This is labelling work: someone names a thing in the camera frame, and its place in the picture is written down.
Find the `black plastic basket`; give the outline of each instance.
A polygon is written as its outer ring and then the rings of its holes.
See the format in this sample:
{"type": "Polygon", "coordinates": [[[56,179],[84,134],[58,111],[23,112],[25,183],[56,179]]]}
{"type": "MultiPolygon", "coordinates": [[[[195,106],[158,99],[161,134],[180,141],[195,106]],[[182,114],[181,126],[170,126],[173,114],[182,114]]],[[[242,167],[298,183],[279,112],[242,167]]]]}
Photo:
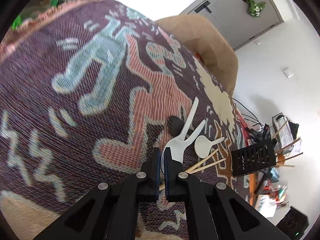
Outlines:
{"type": "Polygon", "coordinates": [[[265,171],[276,166],[271,139],[231,152],[233,176],[265,171]]]}

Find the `wall outlet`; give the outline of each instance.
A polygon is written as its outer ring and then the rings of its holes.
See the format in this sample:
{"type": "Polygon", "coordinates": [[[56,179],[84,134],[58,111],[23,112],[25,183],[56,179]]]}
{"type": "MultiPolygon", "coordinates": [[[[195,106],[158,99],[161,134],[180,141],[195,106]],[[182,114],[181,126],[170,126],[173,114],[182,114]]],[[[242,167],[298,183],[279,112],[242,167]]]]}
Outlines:
{"type": "Polygon", "coordinates": [[[291,78],[294,75],[294,73],[288,68],[285,69],[283,72],[287,76],[287,78],[291,78]]]}

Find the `wooden chopstick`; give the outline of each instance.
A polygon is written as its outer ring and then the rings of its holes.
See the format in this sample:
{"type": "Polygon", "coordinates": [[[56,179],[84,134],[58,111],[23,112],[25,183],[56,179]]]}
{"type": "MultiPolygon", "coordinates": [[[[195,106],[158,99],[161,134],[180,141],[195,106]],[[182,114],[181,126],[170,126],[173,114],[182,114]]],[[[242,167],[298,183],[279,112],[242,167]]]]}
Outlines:
{"type": "Polygon", "coordinates": [[[192,167],[190,167],[189,169],[187,169],[185,172],[190,172],[193,171],[196,167],[200,166],[202,163],[204,163],[206,160],[208,160],[209,158],[211,158],[219,149],[215,149],[212,153],[210,153],[207,157],[205,157],[204,159],[202,159],[201,161],[199,161],[198,163],[196,163],[195,165],[193,165],[192,167]]]}
{"type": "Polygon", "coordinates": [[[210,163],[210,164],[208,164],[208,165],[206,165],[206,166],[197,168],[197,169],[195,169],[195,170],[193,170],[193,171],[189,171],[188,173],[189,173],[189,174],[192,174],[192,173],[196,173],[196,172],[198,172],[198,171],[202,171],[202,170],[204,170],[204,169],[206,169],[206,168],[209,168],[209,167],[214,166],[214,165],[216,165],[216,164],[218,164],[218,163],[220,163],[220,162],[223,162],[224,160],[226,160],[226,158],[223,158],[223,159],[221,159],[221,160],[218,160],[217,162],[214,162],[214,163],[210,163]]]}
{"type": "Polygon", "coordinates": [[[289,147],[291,147],[292,145],[294,145],[296,142],[298,142],[298,141],[300,141],[300,140],[301,140],[300,137],[297,138],[297,139],[295,139],[292,143],[289,143],[287,146],[284,146],[284,147],[281,148],[280,150],[276,151],[275,154],[276,154],[276,153],[283,152],[284,150],[288,149],[289,147]]]}
{"type": "Polygon", "coordinates": [[[289,119],[287,118],[287,121],[284,122],[284,124],[280,127],[280,129],[272,136],[271,140],[277,136],[277,134],[281,131],[281,129],[287,124],[289,119]]]}
{"type": "MultiPolygon", "coordinates": [[[[189,173],[189,174],[192,174],[191,173],[191,171],[193,171],[196,167],[198,167],[198,166],[200,166],[202,163],[204,163],[206,160],[208,160],[209,158],[211,158],[217,151],[218,151],[219,149],[216,149],[216,150],[214,150],[212,153],[210,153],[207,157],[205,157],[203,160],[201,160],[201,161],[199,161],[198,163],[196,163],[195,165],[193,165],[192,167],[190,167],[189,169],[187,169],[185,172],[187,172],[187,173],[189,173]]],[[[161,190],[163,190],[164,189],[164,184],[161,184],[160,186],[159,186],[159,190],[161,191],[161,190]]]]}
{"type": "Polygon", "coordinates": [[[277,162],[276,162],[276,164],[278,164],[278,163],[280,163],[280,162],[284,162],[284,161],[286,161],[286,160],[290,160],[290,159],[292,159],[292,158],[294,158],[294,157],[297,157],[297,156],[299,156],[299,155],[301,155],[301,154],[303,154],[303,153],[299,153],[299,154],[297,154],[297,155],[295,155],[295,156],[292,156],[292,157],[286,158],[286,159],[281,160],[281,161],[277,161],[277,162]]]}
{"type": "Polygon", "coordinates": [[[278,163],[277,164],[277,166],[279,166],[279,167],[295,167],[296,165],[287,165],[287,164],[280,164],[280,163],[278,163]]]}

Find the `black cable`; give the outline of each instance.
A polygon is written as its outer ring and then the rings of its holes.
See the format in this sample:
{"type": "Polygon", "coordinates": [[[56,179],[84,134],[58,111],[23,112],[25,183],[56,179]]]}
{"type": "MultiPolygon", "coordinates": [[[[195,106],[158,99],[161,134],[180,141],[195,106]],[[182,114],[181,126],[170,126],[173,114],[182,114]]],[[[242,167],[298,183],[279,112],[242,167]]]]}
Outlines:
{"type": "Polygon", "coordinates": [[[253,121],[253,120],[250,120],[250,119],[244,118],[244,120],[248,120],[248,121],[250,121],[250,122],[254,122],[255,124],[259,124],[259,123],[255,122],[255,121],[253,121]]]}
{"type": "Polygon", "coordinates": [[[245,126],[243,125],[243,123],[241,122],[241,119],[240,119],[240,123],[241,123],[241,125],[242,125],[242,127],[243,127],[243,129],[244,129],[244,131],[247,133],[247,135],[248,135],[248,137],[250,137],[250,134],[247,132],[247,130],[245,129],[245,126]]]}
{"type": "Polygon", "coordinates": [[[247,115],[247,114],[242,114],[242,113],[241,113],[241,115],[245,115],[245,116],[250,117],[250,118],[252,118],[252,119],[254,119],[254,120],[257,120],[257,119],[255,119],[255,118],[253,118],[252,116],[247,115]]]}
{"type": "Polygon", "coordinates": [[[250,114],[252,114],[252,115],[256,118],[256,120],[260,123],[260,121],[258,120],[258,118],[257,118],[248,108],[246,108],[243,104],[241,104],[241,106],[243,106],[250,114]]]}

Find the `tan cushion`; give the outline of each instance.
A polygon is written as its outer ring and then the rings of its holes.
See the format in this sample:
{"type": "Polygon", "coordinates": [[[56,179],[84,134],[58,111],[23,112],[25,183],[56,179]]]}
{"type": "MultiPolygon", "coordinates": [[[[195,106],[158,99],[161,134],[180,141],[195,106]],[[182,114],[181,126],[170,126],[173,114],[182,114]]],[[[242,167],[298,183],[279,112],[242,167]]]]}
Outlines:
{"type": "Polygon", "coordinates": [[[157,20],[193,53],[198,53],[209,71],[232,96],[236,85],[238,59],[228,42],[212,23],[201,15],[177,15],[157,20]]]}

